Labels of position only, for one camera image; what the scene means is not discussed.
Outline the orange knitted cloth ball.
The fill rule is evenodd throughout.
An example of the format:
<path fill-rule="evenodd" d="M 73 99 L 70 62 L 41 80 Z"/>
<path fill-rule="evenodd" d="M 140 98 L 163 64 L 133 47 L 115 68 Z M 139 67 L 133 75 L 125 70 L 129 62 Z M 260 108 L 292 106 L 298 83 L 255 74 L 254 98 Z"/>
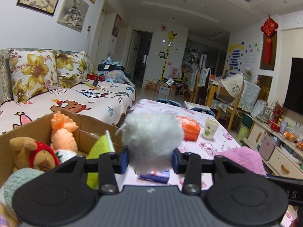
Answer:
<path fill-rule="evenodd" d="M 60 111 L 54 113 L 51 119 L 51 148 L 77 152 L 77 143 L 73 133 L 79 128 L 76 123 Z"/>

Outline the blue pocket tissue pack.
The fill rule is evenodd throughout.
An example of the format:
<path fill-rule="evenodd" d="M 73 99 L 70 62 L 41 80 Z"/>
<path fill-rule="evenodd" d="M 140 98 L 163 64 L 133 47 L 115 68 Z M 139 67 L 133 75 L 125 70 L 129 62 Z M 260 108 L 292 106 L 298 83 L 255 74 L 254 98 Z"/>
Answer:
<path fill-rule="evenodd" d="M 167 184 L 170 179 L 170 171 L 169 170 L 164 170 L 164 171 L 151 170 L 145 174 L 140 174 L 139 178 L 142 180 Z"/>

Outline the framed portrait sketch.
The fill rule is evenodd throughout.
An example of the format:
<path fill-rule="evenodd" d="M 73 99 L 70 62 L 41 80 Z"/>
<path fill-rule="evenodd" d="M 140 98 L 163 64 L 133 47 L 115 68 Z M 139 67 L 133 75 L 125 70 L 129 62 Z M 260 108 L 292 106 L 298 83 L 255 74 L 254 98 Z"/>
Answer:
<path fill-rule="evenodd" d="M 64 0 L 57 23 L 77 32 L 83 30 L 89 5 L 84 0 Z"/>

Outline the sofa with cartoon cover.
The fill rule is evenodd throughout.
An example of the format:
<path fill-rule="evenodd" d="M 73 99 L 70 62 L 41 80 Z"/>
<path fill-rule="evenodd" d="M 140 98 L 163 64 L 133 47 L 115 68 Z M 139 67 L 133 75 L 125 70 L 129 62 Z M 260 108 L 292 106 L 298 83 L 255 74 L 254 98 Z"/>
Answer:
<path fill-rule="evenodd" d="M 21 51 L 38 51 L 49 49 L 17 49 Z M 52 50 L 55 54 L 77 52 Z M 44 115 L 69 111 L 91 116 L 107 124 L 117 125 L 127 114 L 136 100 L 136 89 L 129 83 L 99 81 L 93 88 L 93 81 L 88 79 L 72 88 L 58 87 L 30 98 L 18 105 L 9 100 L 1 105 L 1 134 L 19 128 Z"/>

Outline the giraffe height wall sticker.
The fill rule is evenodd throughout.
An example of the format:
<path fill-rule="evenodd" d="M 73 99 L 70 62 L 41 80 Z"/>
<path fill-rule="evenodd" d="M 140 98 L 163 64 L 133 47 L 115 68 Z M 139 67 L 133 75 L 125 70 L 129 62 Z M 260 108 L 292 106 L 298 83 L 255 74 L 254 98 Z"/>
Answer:
<path fill-rule="evenodd" d="M 175 33 L 173 30 L 169 31 L 169 33 L 167 34 L 167 47 L 166 47 L 166 50 L 165 50 L 164 63 L 162 65 L 161 76 L 160 76 L 160 80 L 162 82 L 165 80 L 166 65 L 167 65 L 168 60 L 169 60 L 169 54 L 170 54 L 171 46 L 172 46 L 173 41 L 175 40 L 176 36 L 177 36 L 177 33 Z"/>

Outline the floral sofa cushion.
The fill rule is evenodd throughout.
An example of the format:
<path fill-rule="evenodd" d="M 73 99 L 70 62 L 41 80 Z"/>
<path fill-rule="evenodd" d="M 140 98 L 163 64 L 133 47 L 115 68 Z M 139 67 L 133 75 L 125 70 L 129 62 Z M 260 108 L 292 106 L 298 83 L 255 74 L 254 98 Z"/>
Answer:
<path fill-rule="evenodd" d="M 22 105 L 30 98 L 58 87 L 55 54 L 52 50 L 8 50 L 12 95 Z"/>
<path fill-rule="evenodd" d="M 57 54 L 55 56 L 58 85 L 62 88 L 73 86 L 87 80 L 87 75 L 94 70 L 92 60 L 85 52 Z"/>
<path fill-rule="evenodd" d="M 6 49 L 1 49 L 1 105 L 9 100 L 12 100 L 12 85 L 11 85 L 11 74 L 9 68 L 8 52 Z"/>

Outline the cardboard box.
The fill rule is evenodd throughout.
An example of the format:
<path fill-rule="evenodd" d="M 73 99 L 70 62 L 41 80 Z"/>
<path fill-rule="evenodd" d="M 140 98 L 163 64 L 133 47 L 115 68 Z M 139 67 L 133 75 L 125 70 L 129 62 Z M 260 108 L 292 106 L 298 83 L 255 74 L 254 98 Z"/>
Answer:
<path fill-rule="evenodd" d="M 66 226 L 89 214 L 99 201 L 98 158 L 123 149 L 117 128 L 89 116 L 62 111 L 79 127 L 73 136 L 83 155 L 76 155 L 21 186 L 13 195 L 17 220 L 32 226 Z M 51 119 L 43 116 L 1 136 L 1 187 L 14 173 L 9 141 L 29 137 L 51 144 Z"/>

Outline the white fluffy plush toy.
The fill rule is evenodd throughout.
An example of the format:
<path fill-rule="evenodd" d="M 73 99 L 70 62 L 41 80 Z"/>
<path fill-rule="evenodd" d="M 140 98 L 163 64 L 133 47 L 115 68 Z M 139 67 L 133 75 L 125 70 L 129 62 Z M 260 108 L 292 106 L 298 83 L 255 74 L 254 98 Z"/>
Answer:
<path fill-rule="evenodd" d="M 139 174 L 172 167 L 173 151 L 184 138 L 177 117 L 167 113 L 131 113 L 115 134 L 128 146 L 129 165 Z"/>

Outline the orange white tissue pack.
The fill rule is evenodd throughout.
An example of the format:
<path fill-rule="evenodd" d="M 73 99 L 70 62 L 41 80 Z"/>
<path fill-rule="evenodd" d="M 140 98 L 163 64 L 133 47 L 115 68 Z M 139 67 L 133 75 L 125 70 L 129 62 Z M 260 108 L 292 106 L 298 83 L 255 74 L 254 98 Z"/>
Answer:
<path fill-rule="evenodd" d="M 196 141 L 201 131 L 199 123 L 195 119 L 186 116 L 178 116 L 177 120 L 184 131 L 184 140 Z"/>

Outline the wooden chair with covers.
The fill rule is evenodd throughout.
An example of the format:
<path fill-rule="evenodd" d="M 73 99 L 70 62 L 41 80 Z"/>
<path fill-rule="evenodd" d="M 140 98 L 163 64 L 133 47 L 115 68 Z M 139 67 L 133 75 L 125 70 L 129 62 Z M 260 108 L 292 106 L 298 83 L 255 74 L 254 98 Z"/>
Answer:
<path fill-rule="evenodd" d="M 249 113 L 260 93 L 260 86 L 255 82 L 245 78 L 243 74 L 236 74 L 220 80 L 216 92 L 219 100 L 217 105 L 217 116 L 219 119 L 224 114 L 229 117 L 227 130 L 230 131 L 234 117 L 238 112 Z"/>

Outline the cream tv cabinet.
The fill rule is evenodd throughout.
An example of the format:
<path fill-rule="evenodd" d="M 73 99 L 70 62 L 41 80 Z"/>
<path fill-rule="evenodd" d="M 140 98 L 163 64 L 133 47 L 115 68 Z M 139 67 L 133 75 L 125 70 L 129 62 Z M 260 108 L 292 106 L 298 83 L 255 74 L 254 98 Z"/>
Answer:
<path fill-rule="evenodd" d="M 264 122 L 253 118 L 243 145 L 257 151 L 263 163 L 275 175 L 302 179 L 302 150 Z"/>

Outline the white paper cup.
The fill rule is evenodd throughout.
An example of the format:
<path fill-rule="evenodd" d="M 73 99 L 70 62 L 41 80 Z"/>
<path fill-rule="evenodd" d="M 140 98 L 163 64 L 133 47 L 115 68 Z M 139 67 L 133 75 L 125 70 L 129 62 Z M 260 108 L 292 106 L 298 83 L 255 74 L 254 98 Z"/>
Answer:
<path fill-rule="evenodd" d="M 213 119 L 207 119 L 205 121 L 202 137 L 208 140 L 212 140 L 219 127 L 219 122 Z"/>

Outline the brown plush bear toy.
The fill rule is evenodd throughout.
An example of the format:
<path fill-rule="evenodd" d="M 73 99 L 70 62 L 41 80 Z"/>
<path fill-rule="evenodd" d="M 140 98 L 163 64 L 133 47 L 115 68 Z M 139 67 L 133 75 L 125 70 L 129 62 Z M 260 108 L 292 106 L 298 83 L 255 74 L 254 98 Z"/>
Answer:
<path fill-rule="evenodd" d="M 13 152 L 14 172 L 24 168 L 47 172 L 77 155 L 77 149 L 56 150 L 29 137 L 12 138 L 9 146 Z"/>

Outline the red chinese knot ornament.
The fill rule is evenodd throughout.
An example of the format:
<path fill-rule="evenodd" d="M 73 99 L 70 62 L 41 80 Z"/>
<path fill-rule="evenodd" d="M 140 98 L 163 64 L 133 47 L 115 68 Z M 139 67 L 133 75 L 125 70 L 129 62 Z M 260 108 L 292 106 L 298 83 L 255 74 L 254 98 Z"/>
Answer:
<path fill-rule="evenodd" d="M 261 66 L 267 70 L 273 70 L 274 68 L 278 28 L 279 24 L 270 15 L 260 28 L 263 33 Z"/>

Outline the light blue knitted sock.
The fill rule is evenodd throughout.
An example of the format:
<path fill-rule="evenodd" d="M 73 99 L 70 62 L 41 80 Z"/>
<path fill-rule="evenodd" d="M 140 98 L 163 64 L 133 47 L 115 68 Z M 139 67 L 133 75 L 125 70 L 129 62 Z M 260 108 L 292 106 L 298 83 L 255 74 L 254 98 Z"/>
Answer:
<path fill-rule="evenodd" d="M 42 174 L 44 174 L 44 172 L 37 169 L 22 168 L 12 173 L 1 187 L 1 205 L 14 220 L 17 220 L 17 216 L 12 206 L 14 193 L 21 186 Z"/>

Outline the pink fuzzy cloth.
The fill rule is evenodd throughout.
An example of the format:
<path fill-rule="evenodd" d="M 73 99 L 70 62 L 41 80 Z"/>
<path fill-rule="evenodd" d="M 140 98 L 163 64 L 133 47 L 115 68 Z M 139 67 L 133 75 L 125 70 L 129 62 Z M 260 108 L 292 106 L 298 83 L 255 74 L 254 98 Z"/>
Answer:
<path fill-rule="evenodd" d="M 256 174 L 266 175 L 261 155 L 248 147 L 232 148 L 219 152 L 218 155 L 222 155 Z"/>

